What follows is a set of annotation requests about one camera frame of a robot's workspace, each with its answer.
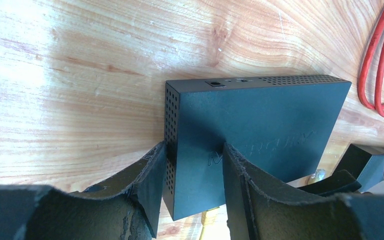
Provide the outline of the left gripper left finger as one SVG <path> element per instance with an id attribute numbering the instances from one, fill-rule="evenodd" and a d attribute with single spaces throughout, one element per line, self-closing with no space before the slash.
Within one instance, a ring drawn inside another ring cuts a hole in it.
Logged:
<path id="1" fill-rule="evenodd" d="M 84 191 L 0 185 L 0 240 L 150 240 L 157 236 L 166 144 Z"/>

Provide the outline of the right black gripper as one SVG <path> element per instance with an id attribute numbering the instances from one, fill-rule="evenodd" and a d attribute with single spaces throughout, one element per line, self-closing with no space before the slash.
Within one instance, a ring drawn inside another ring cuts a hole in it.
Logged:
<path id="1" fill-rule="evenodd" d="M 384 147 L 351 143 L 333 172 L 326 179 L 298 189 L 321 197 L 367 192 L 384 180 Z"/>

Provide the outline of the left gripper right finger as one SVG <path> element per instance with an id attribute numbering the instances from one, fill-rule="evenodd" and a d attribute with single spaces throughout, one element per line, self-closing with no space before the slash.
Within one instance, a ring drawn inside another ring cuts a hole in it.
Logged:
<path id="1" fill-rule="evenodd" d="M 384 194 L 308 193 L 265 172 L 228 143 L 222 171 L 233 240 L 384 240 Z"/>

